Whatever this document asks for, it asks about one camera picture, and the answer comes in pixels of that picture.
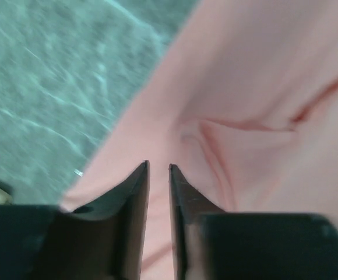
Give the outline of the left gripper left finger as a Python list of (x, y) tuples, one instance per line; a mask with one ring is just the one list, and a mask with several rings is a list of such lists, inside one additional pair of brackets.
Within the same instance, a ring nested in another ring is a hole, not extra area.
[(0, 205), (0, 279), (139, 279), (149, 162), (88, 204)]

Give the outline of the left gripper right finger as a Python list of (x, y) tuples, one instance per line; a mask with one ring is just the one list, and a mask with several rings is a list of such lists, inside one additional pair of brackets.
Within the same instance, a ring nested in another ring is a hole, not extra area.
[(176, 279), (338, 279), (338, 231), (314, 213), (230, 213), (170, 166)]

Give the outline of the pink t shirt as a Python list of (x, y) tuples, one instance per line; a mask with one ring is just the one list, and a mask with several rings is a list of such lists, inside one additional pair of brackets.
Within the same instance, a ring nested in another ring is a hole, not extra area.
[(63, 209), (144, 160), (142, 279), (174, 278), (170, 164), (227, 211), (320, 212), (338, 227), (338, 1), (200, 2)]

